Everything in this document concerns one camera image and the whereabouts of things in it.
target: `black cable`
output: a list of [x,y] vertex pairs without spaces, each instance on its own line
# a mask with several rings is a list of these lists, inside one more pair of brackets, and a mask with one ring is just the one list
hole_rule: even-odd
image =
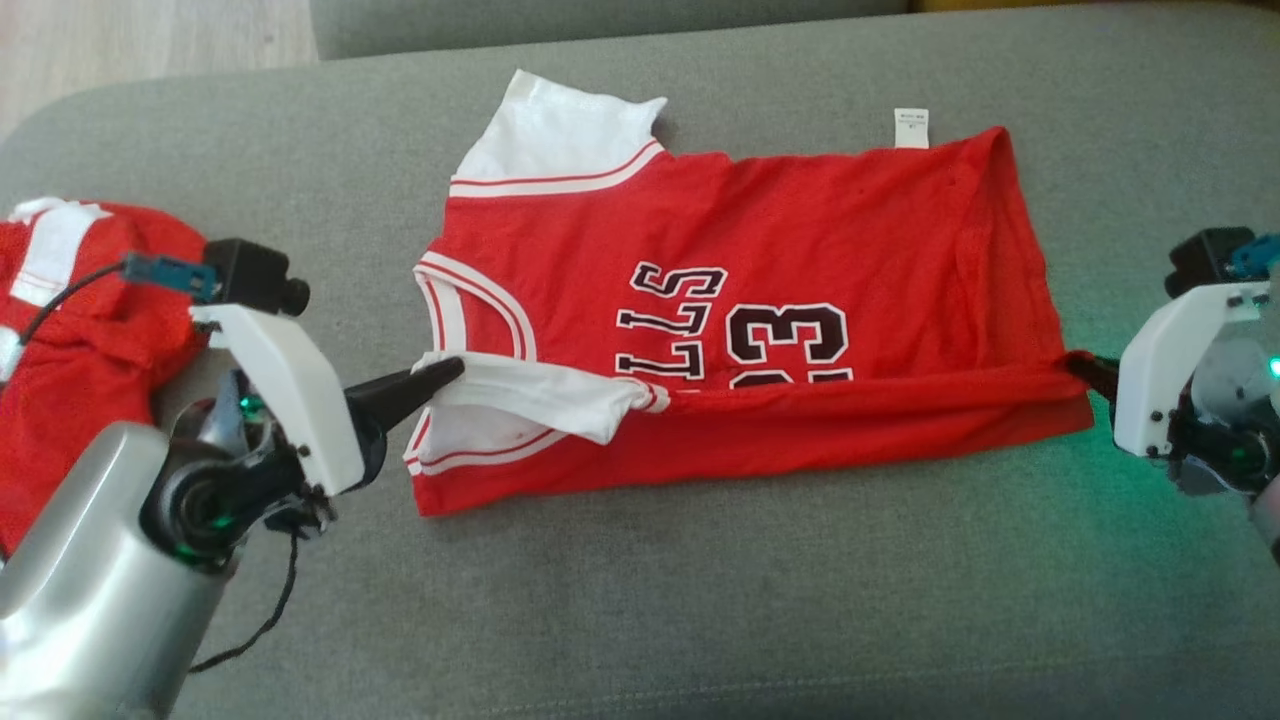
[[31,338],[36,336],[36,331],[40,329],[40,325],[42,325],[45,320],[47,320],[49,316],[54,314],[54,310],[58,310],[58,307],[63,302],[67,302],[67,300],[70,296],[84,290],[84,287],[92,284],[95,281],[100,281],[106,275],[110,275],[111,273],[119,273],[123,270],[124,270],[124,261],[122,260],[114,265],[108,265],[106,268],[100,268],[97,270],[93,270],[92,273],[64,287],[61,292],[59,292],[58,295],[54,296],[52,300],[46,302],[45,306],[41,307],[38,313],[36,313],[36,316],[32,318],[29,323],[27,323],[27,329],[22,331],[22,334],[18,336],[18,345],[22,346],[31,345]]
[[204,662],[197,662],[196,665],[192,665],[191,670],[188,670],[187,673],[191,675],[195,675],[196,673],[204,673],[205,670],[209,670],[210,667],[216,667],[223,662],[232,660],[233,657],[239,657],[241,655],[244,655],[244,651],[253,647],[253,643],[256,643],[259,638],[265,635],[271,628],[275,626],[276,623],[280,621],[280,618],[284,615],[284,606],[289,602],[289,596],[293,594],[293,583],[297,579],[298,579],[298,533],[292,533],[289,534],[289,571],[284,575],[284,588],[280,589],[280,600],[275,601],[275,610],[271,612],[271,616],[268,618],[266,623],[262,623],[262,626],[259,628],[257,632],[253,633],[247,641],[244,641],[243,644],[241,644],[239,647],[233,647],[230,650],[219,652],[218,655],[210,657],[209,660],[205,660]]

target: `sofa backrest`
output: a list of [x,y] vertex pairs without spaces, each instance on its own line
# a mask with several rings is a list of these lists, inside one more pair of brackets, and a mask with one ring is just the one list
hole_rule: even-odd
[[906,10],[908,0],[311,0],[326,60]]

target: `gray couch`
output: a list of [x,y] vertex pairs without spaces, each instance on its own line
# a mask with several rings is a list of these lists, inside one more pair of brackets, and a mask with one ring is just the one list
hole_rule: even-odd
[[[588,5],[626,4],[564,4]],[[316,3],[317,23],[346,23],[317,28],[323,47],[389,49],[325,41],[364,33],[338,8]],[[520,37],[497,28],[508,19],[484,37]],[[858,152],[892,142],[895,106],[929,108],[934,142],[1009,127],[1074,347],[1119,352],[1165,300],[1165,254],[1189,233],[1280,228],[1280,14],[1204,4],[833,19],[111,87],[0,147],[0,204],[140,202],[279,247],[312,282],[302,324],[364,379],[430,342],[410,268],[516,67],[671,97],[675,152]],[[165,411],[207,395],[219,368],[198,363]],[[178,717],[1280,716],[1280,571],[1243,509],[1180,497],[1103,427],[950,462],[439,520],[416,516],[392,461],[339,510],[303,548],[283,623],[191,679]],[[266,618],[285,556],[283,538],[252,538],[202,655]]]

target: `red and white shirt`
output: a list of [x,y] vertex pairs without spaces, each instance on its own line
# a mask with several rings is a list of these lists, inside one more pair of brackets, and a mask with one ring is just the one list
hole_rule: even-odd
[[517,72],[415,268],[467,373],[421,512],[517,493],[950,457],[1085,429],[1004,128],[929,150],[676,156]]

